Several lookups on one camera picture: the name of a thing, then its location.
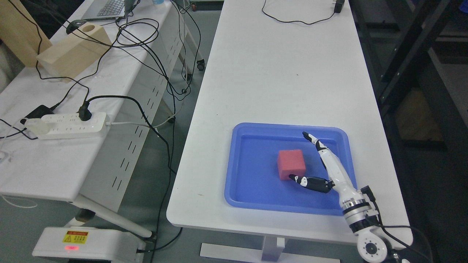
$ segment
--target computer mouse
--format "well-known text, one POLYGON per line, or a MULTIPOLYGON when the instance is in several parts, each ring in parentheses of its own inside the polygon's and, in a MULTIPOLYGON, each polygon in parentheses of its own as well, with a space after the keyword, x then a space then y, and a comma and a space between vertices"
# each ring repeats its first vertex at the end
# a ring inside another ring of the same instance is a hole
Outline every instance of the computer mouse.
POLYGON ((71 21, 68 26, 66 27, 66 33, 67 34, 70 34, 72 33, 73 31, 75 31, 77 28, 79 28, 80 26, 84 25, 85 23, 87 23, 86 20, 83 20, 83 19, 78 19, 78 20, 73 20, 71 21))

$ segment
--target white table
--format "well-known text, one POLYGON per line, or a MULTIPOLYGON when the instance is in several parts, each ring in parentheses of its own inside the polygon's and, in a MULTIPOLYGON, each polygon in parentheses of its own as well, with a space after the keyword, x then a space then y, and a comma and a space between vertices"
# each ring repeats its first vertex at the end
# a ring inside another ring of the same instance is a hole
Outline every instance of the white table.
MULTIPOLYGON (((334 7, 327 0, 267 2, 269 14, 307 22, 329 17, 334 7)), ((312 26, 276 22, 262 14, 262 5, 263 0, 224 3, 168 220, 175 226, 356 244, 341 216, 244 209, 226 202, 232 129, 253 122, 344 130, 358 187, 371 187, 386 225, 408 225, 348 2, 340 14, 312 26)), ((412 243, 410 230, 390 231, 412 243)))
MULTIPOLYGON (((86 0, 70 21, 80 19, 91 2, 86 0)), ((184 33, 189 34, 187 29, 183 30, 183 20, 179 31, 181 17, 171 2, 154 5, 150 0, 142 0, 129 21, 139 18, 153 18, 160 23, 160 35, 151 43, 151 47, 170 75, 182 47, 181 39, 185 39, 184 33)), ((105 24, 109 21, 95 23, 105 24)), ((104 28, 113 41, 117 33, 116 25, 105 25, 104 28)), ((154 31, 145 25, 130 26, 127 30, 140 39, 146 39, 154 31)), ((61 28, 52 38, 52 43, 65 35, 65 29, 61 28)), ((142 48, 126 50, 147 65, 156 67, 142 48)), ((75 79, 91 74, 96 65, 97 62, 75 79)), ((44 69, 41 71, 44 77, 49 76, 44 69)), ((95 95, 134 97, 142 105, 148 119, 152 120, 167 81, 124 51, 111 49, 102 59, 98 73, 82 83, 91 88, 88 98, 95 95)), ((0 94, 0 117, 13 124, 41 104, 51 107, 60 101, 71 85, 59 80, 40 80, 35 68, 25 68, 0 94)), ((76 112, 85 92, 80 86, 74 87, 55 113, 76 112)), ((112 122, 143 123, 137 106, 129 100, 95 100, 89 109, 91 112, 106 112, 112 122)), ((116 214, 148 131, 148 128, 140 126, 116 125, 110 128, 106 136, 99 138, 29 141, 21 135, 12 137, 2 148, 2 151, 9 153, 9 158, 0 163, 0 193, 67 201, 93 210, 97 216, 142 237, 149 237, 151 231, 116 214)))

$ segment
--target robotic hand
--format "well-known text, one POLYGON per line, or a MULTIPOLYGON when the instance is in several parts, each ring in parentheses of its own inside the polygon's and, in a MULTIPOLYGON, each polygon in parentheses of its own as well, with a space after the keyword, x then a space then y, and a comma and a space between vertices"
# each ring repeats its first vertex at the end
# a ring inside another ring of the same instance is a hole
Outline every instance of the robotic hand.
POLYGON ((312 142, 320 154, 323 166, 328 172, 329 181, 319 177, 303 177, 289 175, 291 179, 305 188, 327 193, 333 188, 339 194, 340 206, 343 215, 353 233, 358 236, 358 252, 369 263, 380 263, 386 260, 393 262, 409 263, 403 259, 400 261, 396 250, 380 235, 375 234, 379 228, 378 212, 366 201, 364 194, 374 202, 375 197, 368 186, 356 190, 348 173, 344 169, 339 158, 328 147, 313 135, 303 132, 304 137, 312 142))

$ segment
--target red cube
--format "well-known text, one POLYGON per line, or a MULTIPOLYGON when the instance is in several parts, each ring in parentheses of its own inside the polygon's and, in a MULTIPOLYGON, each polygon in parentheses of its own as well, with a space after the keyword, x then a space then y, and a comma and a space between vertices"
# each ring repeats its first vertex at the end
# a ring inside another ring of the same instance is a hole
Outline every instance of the red cube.
POLYGON ((302 150, 279 151, 278 171, 280 180, 290 180, 290 174, 304 176, 306 164, 304 163, 302 150))

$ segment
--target yellow warning sticker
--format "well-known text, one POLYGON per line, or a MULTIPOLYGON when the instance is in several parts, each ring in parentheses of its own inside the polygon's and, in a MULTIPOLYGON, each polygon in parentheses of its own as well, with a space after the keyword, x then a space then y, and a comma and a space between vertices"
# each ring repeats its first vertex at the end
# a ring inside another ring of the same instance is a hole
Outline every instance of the yellow warning sticker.
POLYGON ((88 237, 88 232, 83 231, 67 231, 63 238, 63 243, 84 244, 88 237))

